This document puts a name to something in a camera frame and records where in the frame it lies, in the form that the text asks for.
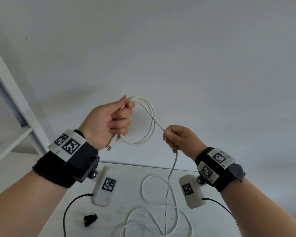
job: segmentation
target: black cable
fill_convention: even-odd
[[[67,209],[65,210],[64,218],[63,218],[63,220],[62,220],[62,226],[63,226],[63,228],[64,228],[64,236],[65,236],[65,237],[66,237],[66,228],[65,228],[65,217],[66,217],[66,213],[67,213],[69,207],[71,206],[71,204],[72,204],[73,202],[75,202],[77,199],[79,199],[79,198],[81,198],[81,197],[83,197],[83,196],[93,196],[93,194],[84,194],[84,195],[80,195],[80,196],[76,197],[73,201],[70,202],[70,204],[68,205]]]
[[[213,199],[209,199],[209,198],[202,198],[202,200],[211,200],[211,201],[214,201],[215,203],[219,204],[221,207],[223,207],[226,211],[228,211],[228,213],[234,218],[234,216],[232,215],[232,213],[225,207],[223,206],[221,203],[219,203],[218,201],[216,200],[213,200]]]

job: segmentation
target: hand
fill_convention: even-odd
[[[163,140],[172,148],[173,153],[181,150],[195,161],[196,157],[207,146],[189,128],[179,125],[170,125],[163,133]]]
[[[95,149],[107,147],[113,134],[126,135],[132,123],[130,115],[135,102],[123,96],[120,100],[94,108],[81,126],[78,128],[83,133],[87,142]]]

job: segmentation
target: white shelf frame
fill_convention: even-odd
[[[38,119],[16,84],[8,67],[0,55],[0,99],[12,116],[20,124],[20,129],[11,138],[0,145],[0,160],[2,160],[26,136],[40,155],[48,152],[50,141]]]

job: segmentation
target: tangled white cable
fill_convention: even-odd
[[[160,125],[160,124],[158,123],[158,121],[156,120],[156,113],[155,113],[155,110],[154,110],[152,104],[151,104],[146,98],[144,98],[144,97],[140,97],[140,96],[132,96],[132,97],[130,97],[130,98],[127,99],[127,102],[129,102],[129,101],[131,101],[131,100],[134,101],[134,102],[139,103],[139,104],[140,104],[140,105],[141,105],[141,106],[142,106],[142,107],[143,107],[143,108],[149,113],[149,115],[151,115],[151,125],[150,125],[149,131],[148,131],[148,133],[146,134],[146,136],[145,136],[144,138],[142,138],[141,140],[139,140],[139,141],[136,141],[136,142],[130,142],[130,141],[127,141],[122,135],[121,135],[120,137],[121,137],[121,139],[122,139],[125,143],[127,143],[127,144],[129,144],[129,145],[141,145],[141,144],[145,143],[147,140],[150,139],[150,137],[151,137],[152,134],[154,133],[154,130],[155,130],[155,124],[156,124],[156,123],[157,123],[158,126],[160,126],[160,128],[161,128],[163,131],[164,131],[164,128],[162,128],[161,125]],[[117,135],[114,135],[114,136],[112,137],[110,143],[109,143],[109,148],[113,147],[113,145],[114,145],[114,143],[115,143],[116,141],[117,141]],[[125,226],[123,227],[123,229],[122,229],[122,231],[125,229],[125,236],[126,236],[126,227],[127,227],[128,225],[135,224],[135,223],[137,223],[137,224],[143,226],[144,228],[146,228],[146,229],[149,230],[150,232],[154,233],[152,230],[150,230],[148,227],[146,227],[144,224],[142,224],[142,223],[140,223],[140,222],[138,222],[138,221],[128,223],[128,220],[129,220],[129,218],[130,218],[130,215],[131,215],[132,213],[134,213],[135,211],[139,210],[139,209],[144,209],[144,210],[146,210],[146,211],[150,214],[150,216],[152,217],[152,219],[154,220],[154,222],[157,224],[157,226],[158,226],[158,228],[159,228],[159,230],[160,230],[160,232],[161,232],[161,234],[162,234],[162,235],[160,235],[160,236],[167,237],[167,236],[171,235],[171,234],[175,231],[176,226],[177,226],[177,224],[178,224],[178,219],[179,219],[179,216],[178,216],[178,210],[179,210],[179,209],[178,209],[177,206],[176,206],[175,195],[174,195],[174,192],[173,192],[171,186],[169,185],[169,179],[170,179],[170,176],[171,176],[171,174],[172,174],[172,172],[173,172],[173,169],[174,169],[174,167],[175,167],[175,164],[176,164],[177,159],[178,159],[178,152],[176,153],[175,161],[174,161],[174,164],[173,164],[173,166],[172,166],[172,169],[171,169],[171,171],[170,171],[170,174],[169,174],[169,176],[168,176],[168,180],[167,180],[167,181],[166,181],[165,179],[163,179],[162,177],[159,177],[159,176],[156,176],[156,175],[148,176],[148,177],[146,177],[146,178],[143,180],[143,182],[142,182],[142,184],[141,184],[141,189],[140,189],[141,194],[142,194],[144,200],[145,200],[148,204],[150,204],[150,203],[145,199],[145,197],[144,197],[144,195],[143,195],[143,185],[144,185],[146,179],[148,179],[148,178],[150,178],[150,177],[158,177],[158,178],[160,178],[160,179],[163,179],[163,180],[167,183],[168,188],[167,188],[167,194],[166,194],[166,205],[165,205],[165,206],[160,206],[160,205],[152,205],[152,204],[150,204],[150,205],[152,205],[152,206],[154,206],[154,207],[165,207],[165,208],[166,208],[166,210],[165,210],[165,215],[164,215],[165,232],[163,233],[163,231],[161,230],[159,224],[157,223],[156,219],[154,218],[153,214],[152,214],[150,211],[148,211],[147,209],[145,209],[145,208],[143,208],[143,207],[140,207],[140,208],[135,209],[134,211],[132,211],[132,212],[129,214],[129,216],[128,216],[128,218],[127,218],[126,225],[125,225]],[[175,209],[176,209],[177,220],[176,220],[175,227],[174,227],[173,231],[171,231],[170,234],[167,235],[167,210],[168,210],[168,194],[169,194],[169,187],[171,188],[171,191],[172,191],[172,193],[173,193],[174,204],[175,204],[175,206],[169,206],[169,207],[171,207],[171,208],[175,208]],[[189,223],[189,225],[190,225],[190,227],[191,227],[191,236],[192,236],[193,230],[192,230],[192,225],[191,225],[189,219],[187,218],[187,216],[186,216],[181,210],[179,210],[179,211],[180,211],[180,212],[186,217],[186,219],[187,219],[187,221],[188,221],[188,223]]]

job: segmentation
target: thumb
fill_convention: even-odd
[[[121,109],[126,104],[126,101],[127,101],[127,97],[123,96],[118,101],[107,103],[105,106],[109,112],[114,113],[115,111],[118,111],[119,109]]]
[[[181,137],[177,136],[171,131],[165,130],[164,135],[176,145],[181,143]]]

